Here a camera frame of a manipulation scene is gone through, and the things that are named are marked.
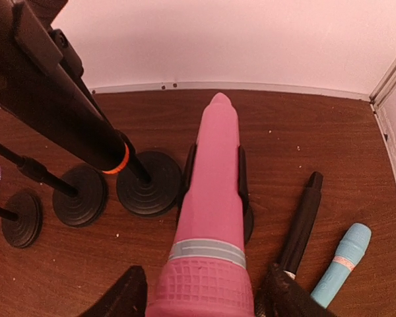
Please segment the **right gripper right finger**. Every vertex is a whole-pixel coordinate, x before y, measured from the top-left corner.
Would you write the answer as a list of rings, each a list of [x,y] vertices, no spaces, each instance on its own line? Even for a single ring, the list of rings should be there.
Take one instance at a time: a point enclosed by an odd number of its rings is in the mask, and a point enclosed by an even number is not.
[[[278,264],[270,264],[255,296],[256,316],[330,316],[335,314],[320,306],[310,294],[287,275]]]

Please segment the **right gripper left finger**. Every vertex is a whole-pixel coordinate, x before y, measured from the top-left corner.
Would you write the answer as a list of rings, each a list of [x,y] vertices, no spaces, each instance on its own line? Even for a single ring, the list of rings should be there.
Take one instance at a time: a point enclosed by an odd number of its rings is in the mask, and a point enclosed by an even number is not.
[[[142,266],[132,265],[82,316],[145,316],[147,278]]]

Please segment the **black microphone with white band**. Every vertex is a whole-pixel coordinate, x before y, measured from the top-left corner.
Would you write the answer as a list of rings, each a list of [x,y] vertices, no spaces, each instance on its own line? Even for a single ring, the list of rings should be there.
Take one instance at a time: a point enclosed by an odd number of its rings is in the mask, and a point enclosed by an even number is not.
[[[314,227],[321,202],[322,185],[323,175],[314,171],[304,188],[277,260],[279,267],[292,279],[296,278],[296,273]]]

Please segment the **pink microphone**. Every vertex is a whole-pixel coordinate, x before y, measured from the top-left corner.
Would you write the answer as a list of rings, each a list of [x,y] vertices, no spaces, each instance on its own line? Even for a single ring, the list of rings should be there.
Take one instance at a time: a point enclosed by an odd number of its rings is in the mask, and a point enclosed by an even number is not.
[[[253,316],[238,195],[238,114],[217,93],[204,109],[197,151],[168,261],[147,316]]]

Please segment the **blue microphone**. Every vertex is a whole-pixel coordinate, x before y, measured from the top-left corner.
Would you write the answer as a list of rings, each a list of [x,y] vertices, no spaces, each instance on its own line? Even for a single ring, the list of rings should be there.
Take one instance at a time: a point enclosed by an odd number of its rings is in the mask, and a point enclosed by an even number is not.
[[[320,306],[327,308],[335,298],[366,253],[371,236],[371,229],[362,223],[354,223],[347,230],[335,250],[329,267],[311,292],[311,297]]]

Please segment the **black stand of pink microphone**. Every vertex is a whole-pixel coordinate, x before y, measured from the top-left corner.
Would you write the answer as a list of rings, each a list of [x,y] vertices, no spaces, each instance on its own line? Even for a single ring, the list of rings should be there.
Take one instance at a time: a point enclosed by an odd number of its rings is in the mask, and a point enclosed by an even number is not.
[[[178,212],[176,215],[177,225],[180,219],[184,197],[186,193],[189,191],[191,185],[191,178],[193,174],[193,166],[195,162],[196,151],[197,151],[197,144],[194,143],[189,148],[183,175],[181,177],[180,189],[176,200],[178,205]],[[238,195],[242,200],[245,245],[249,242],[254,228],[254,215],[252,208],[249,206],[249,190],[247,184],[248,184],[248,178],[247,178],[246,152],[244,148],[240,145],[238,147]]]

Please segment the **black stand of purple microphone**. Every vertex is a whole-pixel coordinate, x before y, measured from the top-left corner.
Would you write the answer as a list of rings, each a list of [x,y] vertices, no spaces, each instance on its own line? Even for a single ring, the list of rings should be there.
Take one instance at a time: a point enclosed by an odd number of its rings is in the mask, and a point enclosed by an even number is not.
[[[12,195],[4,207],[0,207],[1,232],[14,248],[27,248],[39,237],[43,225],[40,198],[23,190]]]

